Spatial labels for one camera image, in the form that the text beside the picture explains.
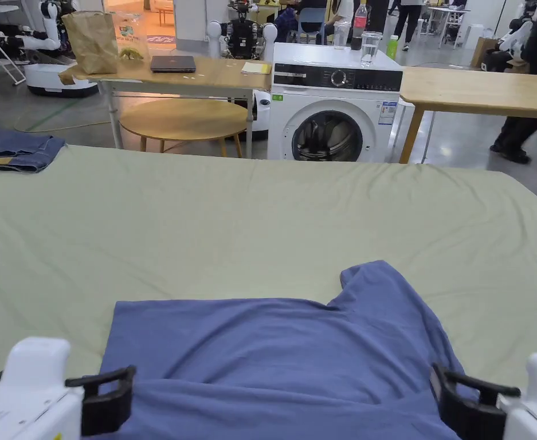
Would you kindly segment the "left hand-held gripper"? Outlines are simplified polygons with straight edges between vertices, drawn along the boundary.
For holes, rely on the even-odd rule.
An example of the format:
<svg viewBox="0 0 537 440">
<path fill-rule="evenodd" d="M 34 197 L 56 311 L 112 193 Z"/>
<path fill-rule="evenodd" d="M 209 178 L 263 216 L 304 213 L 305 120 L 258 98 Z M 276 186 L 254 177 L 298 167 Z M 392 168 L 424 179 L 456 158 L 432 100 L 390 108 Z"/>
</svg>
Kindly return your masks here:
<svg viewBox="0 0 537 440">
<path fill-rule="evenodd" d="M 70 343 L 27 337 L 0 377 L 0 439 L 80 439 L 117 432 L 131 415 L 135 366 L 65 380 Z"/>
</svg>

